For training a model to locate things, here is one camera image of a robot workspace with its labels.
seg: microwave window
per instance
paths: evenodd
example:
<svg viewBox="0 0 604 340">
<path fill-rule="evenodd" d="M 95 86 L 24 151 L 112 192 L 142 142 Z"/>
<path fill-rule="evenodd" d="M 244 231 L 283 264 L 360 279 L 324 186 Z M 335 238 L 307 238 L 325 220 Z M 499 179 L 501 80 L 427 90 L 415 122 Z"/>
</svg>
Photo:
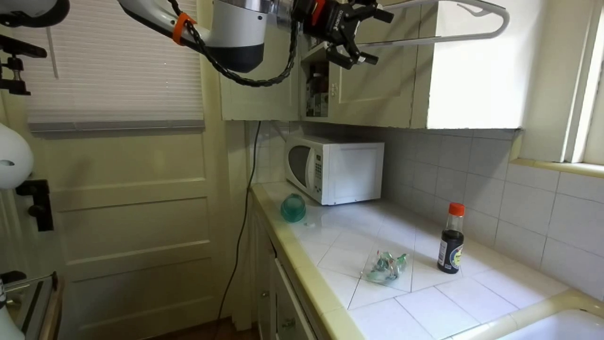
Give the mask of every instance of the microwave window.
<svg viewBox="0 0 604 340">
<path fill-rule="evenodd" d="M 294 146 L 289 150 L 288 160 L 289 168 L 292 170 L 294 177 L 303 186 L 306 185 L 306 162 L 308 161 L 308 155 L 310 154 L 310 148 L 308 146 Z"/>
</svg>

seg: orange bottle cap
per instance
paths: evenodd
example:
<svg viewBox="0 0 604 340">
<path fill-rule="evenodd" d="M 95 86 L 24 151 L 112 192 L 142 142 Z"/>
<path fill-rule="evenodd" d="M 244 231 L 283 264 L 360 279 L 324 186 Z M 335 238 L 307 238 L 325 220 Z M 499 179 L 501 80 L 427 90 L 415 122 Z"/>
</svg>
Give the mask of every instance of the orange bottle cap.
<svg viewBox="0 0 604 340">
<path fill-rule="evenodd" d="M 453 216 L 463 216 L 466 213 L 466 207 L 461 203 L 449 204 L 449 214 Z"/>
</svg>

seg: upper cabinet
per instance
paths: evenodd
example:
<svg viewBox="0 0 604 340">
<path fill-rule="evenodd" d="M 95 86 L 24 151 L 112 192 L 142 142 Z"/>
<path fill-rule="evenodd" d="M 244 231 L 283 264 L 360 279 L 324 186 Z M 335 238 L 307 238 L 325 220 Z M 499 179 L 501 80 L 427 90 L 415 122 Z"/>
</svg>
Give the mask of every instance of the upper cabinet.
<svg viewBox="0 0 604 340">
<path fill-rule="evenodd" d="M 380 1 L 383 5 L 400 0 Z M 300 44 L 300 63 L 288 82 L 248 89 L 222 81 L 223 116 L 245 120 L 306 120 L 396 128 L 464 129 L 522 126 L 546 0 L 490 0 L 510 13 L 499 37 L 408 47 L 361 47 L 377 65 L 351 70 L 328 64 L 325 45 Z M 473 15 L 453 1 L 392 11 L 391 24 L 363 22 L 357 44 L 494 31 L 495 14 Z M 265 62 L 254 78 L 278 74 L 287 61 L 289 36 L 270 29 Z M 325 79 L 321 114 L 309 113 L 306 87 L 319 72 Z"/>
</svg>

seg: green plastic bowl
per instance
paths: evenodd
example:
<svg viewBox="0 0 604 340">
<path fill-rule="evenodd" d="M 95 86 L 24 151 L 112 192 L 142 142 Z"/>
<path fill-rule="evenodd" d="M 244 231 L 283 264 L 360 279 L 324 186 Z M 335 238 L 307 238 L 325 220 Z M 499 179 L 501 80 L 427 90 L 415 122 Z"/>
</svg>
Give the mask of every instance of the green plastic bowl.
<svg viewBox="0 0 604 340">
<path fill-rule="evenodd" d="M 291 194 L 281 203 L 281 216 L 290 223 L 300 221 L 306 215 L 306 203 L 302 196 Z"/>
</svg>

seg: drawer handle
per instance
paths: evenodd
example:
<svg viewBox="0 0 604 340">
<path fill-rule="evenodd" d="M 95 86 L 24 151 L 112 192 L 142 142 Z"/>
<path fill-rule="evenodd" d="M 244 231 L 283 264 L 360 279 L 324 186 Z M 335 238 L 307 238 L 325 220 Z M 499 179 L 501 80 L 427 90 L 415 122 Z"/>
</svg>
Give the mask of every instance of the drawer handle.
<svg viewBox="0 0 604 340">
<path fill-rule="evenodd" d="M 281 325 L 283 329 L 295 329 L 296 328 L 296 320 L 295 319 L 285 319 L 285 322 Z"/>
</svg>

